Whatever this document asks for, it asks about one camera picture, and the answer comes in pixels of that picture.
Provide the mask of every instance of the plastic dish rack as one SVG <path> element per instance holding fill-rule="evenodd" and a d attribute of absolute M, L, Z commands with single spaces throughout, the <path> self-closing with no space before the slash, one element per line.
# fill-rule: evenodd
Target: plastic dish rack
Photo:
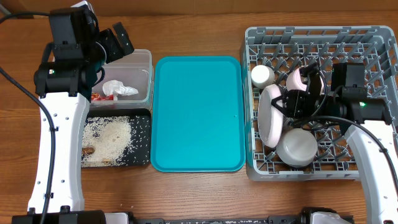
<path fill-rule="evenodd" d="M 318 152 L 306 168 L 285 165 L 273 149 L 263 145 L 257 128 L 260 93 L 251 84 L 254 66 L 272 68 L 275 83 L 283 91 L 287 75 L 299 66 L 318 62 L 330 85 L 333 63 L 364 63 L 368 97 L 387 102 L 397 142 L 397 52 L 394 33 L 386 26 L 248 28 L 241 49 L 248 177 L 255 181 L 359 180 L 353 154 L 337 127 L 313 132 Z"/>

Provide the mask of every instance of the plastic tray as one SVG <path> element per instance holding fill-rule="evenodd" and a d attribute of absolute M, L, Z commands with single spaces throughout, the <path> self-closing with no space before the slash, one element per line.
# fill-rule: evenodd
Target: plastic tray
<path fill-rule="evenodd" d="M 152 55 L 148 50 L 137 49 L 132 54 L 104 65 L 105 78 L 93 87 L 93 92 L 104 95 L 102 86 L 110 80 L 123 82 L 124 86 L 131 86 L 138 90 L 138 94 L 118 96 L 117 101 L 92 101 L 91 110 L 105 109 L 152 109 L 153 95 L 153 67 Z"/>
<path fill-rule="evenodd" d="M 150 159 L 157 170 L 233 172 L 242 168 L 243 88 L 235 58 L 160 60 L 153 115 Z"/>
<path fill-rule="evenodd" d="M 359 180 L 352 152 L 336 128 L 314 132 L 319 147 L 317 156 L 304 169 L 286 166 L 262 144 L 257 128 L 259 90 L 251 84 L 254 66 L 271 67 L 276 74 L 275 83 L 284 87 L 287 74 L 301 65 L 320 63 L 330 84 L 333 63 L 364 63 L 368 97 L 387 102 L 397 141 L 397 52 L 394 33 L 386 26 L 248 28 L 241 49 L 248 177 L 256 181 Z"/>

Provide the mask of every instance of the black tray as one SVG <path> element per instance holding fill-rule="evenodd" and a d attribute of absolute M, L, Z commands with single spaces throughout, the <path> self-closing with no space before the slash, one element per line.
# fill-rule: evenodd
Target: black tray
<path fill-rule="evenodd" d="M 118 162 L 124 162 L 118 166 L 143 166 L 150 163 L 150 132 L 151 132 L 151 114 L 147 109 L 133 109 L 133 110 L 93 110 L 89 111 L 87 118 L 106 118 L 112 116 L 128 116 L 131 129 L 136 129 L 140 133 L 131 136 L 131 142 L 139 142 L 134 144 L 136 149 L 134 152 L 129 152 L 126 148 L 123 152 L 123 158 Z"/>

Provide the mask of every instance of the white cup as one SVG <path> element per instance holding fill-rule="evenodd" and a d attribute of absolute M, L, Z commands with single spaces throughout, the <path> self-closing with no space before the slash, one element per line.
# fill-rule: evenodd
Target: white cup
<path fill-rule="evenodd" d="M 257 65 L 251 70 L 251 82 L 257 88 L 264 89 L 274 83 L 274 71 L 265 65 Z"/>

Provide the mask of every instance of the plastic bag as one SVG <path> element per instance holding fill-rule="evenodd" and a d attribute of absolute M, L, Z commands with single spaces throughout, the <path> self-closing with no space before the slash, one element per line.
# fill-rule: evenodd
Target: plastic bag
<path fill-rule="evenodd" d="M 104 91 L 104 94 L 106 96 L 113 95 L 113 100 L 118 100 L 118 95 L 122 96 L 131 96 L 134 94 L 138 94 L 138 90 L 129 87 L 129 86 L 124 86 L 123 82 L 117 81 L 117 80 L 111 80 L 102 86 L 102 90 Z"/>

